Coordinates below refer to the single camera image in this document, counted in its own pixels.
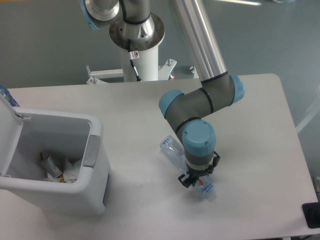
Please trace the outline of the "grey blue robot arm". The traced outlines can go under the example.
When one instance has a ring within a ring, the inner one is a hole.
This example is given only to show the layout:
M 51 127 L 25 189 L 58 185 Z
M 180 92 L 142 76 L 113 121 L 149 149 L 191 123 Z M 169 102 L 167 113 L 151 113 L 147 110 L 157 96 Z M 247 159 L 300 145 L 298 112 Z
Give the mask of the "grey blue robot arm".
M 201 0 L 174 0 L 178 19 L 201 87 L 190 93 L 171 90 L 159 100 L 163 117 L 184 147 L 186 172 L 179 177 L 185 187 L 194 186 L 217 166 L 216 135 L 204 117 L 237 103 L 245 89 L 230 75 Z M 81 0 L 88 26 L 109 26 L 109 35 L 121 54 L 125 82 L 157 81 L 160 78 L 158 47 L 165 36 L 163 21 L 151 12 L 148 0 Z

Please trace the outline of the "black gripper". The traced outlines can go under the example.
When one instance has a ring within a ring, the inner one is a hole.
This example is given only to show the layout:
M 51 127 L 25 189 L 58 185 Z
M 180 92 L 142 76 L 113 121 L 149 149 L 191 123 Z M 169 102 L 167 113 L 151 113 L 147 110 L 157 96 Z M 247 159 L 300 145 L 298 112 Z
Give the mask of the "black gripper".
M 189 188 L 190 186 L 194 187 L 198 178 L 203 177 L 203 176 L 209 176 L 210 174 L 213 173 L 214 168 L 218 165 L 220 159 L 221 159 L 220 155 L 216 151 L 214 151 L 213 158 L 212 158 L 212 164 L 209 165 L 206 169 L 195 170 L 195 169 L 191 168 L 189 165 L 187 165 L 188 171 L 186 174 L 182 174 L 178 177 L 179 182 L 185 188 Z

